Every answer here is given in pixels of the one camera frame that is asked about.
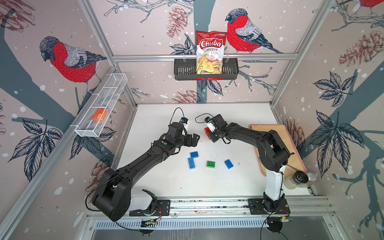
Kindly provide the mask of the long red lego brick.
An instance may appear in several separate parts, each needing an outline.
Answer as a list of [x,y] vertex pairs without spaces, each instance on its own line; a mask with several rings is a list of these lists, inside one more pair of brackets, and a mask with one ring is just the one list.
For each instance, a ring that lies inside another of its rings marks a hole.
[[211,140],[211,137],[210,137],[210,132],[211,132],[211,130],[210,130],[208,127],[206,127],[204,130],[205,130],[205,134],[206,134],[207,138],[208,138],[209,140]]

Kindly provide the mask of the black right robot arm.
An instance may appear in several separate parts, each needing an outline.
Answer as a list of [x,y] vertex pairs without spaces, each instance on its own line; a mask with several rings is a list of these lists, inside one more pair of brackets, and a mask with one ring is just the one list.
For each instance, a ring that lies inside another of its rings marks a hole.
[[230,144],[232,140],[238,140],[257,148],[259,159],[266,168],[264,209],[268,213],[276,212],[285,200],[284,172],[291,156],[280,135],[275,130],[255,131],[236,123],[227,124],[221,115],[206,117],[205,123],[210,129],[209,137],[212,142],[222,139],[225,144]]

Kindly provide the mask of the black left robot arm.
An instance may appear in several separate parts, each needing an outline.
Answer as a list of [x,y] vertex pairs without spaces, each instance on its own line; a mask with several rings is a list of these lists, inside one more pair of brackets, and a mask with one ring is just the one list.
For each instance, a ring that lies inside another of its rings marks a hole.
[[92,197],[92,204],[98,211],[113,222],[130,211],[152,215],[156,211],[158,197],[146,189],[133,194],[132,188],[153,167],[178,154],[182,146],[197,146],[200,136],[188,134],[188,123],[187,118],[171,123],[168,131],[139,158],[117,170],[106,170]]

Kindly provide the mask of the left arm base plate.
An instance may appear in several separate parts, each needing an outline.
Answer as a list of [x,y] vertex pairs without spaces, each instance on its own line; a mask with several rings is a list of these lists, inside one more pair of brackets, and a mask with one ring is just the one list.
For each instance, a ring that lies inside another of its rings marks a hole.
[[168,216],[170,214],[170,200],[157,200],[152,201],[149,207],[145,210],[129,211],[130,217],[160,217]]

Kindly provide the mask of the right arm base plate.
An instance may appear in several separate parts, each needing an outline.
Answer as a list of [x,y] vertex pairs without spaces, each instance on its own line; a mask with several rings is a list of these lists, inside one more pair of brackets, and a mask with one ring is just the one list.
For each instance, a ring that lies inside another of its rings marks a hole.
[[[263,199],[248,199],[247,208],[250,209],[251,215],[269,215],[271,212],[267,211]],[[275,215],[290,215],[291,210],[289,208],[288,202],[284,199],[281,203],[279,203],[278,207],[274,209],[273,214]]]

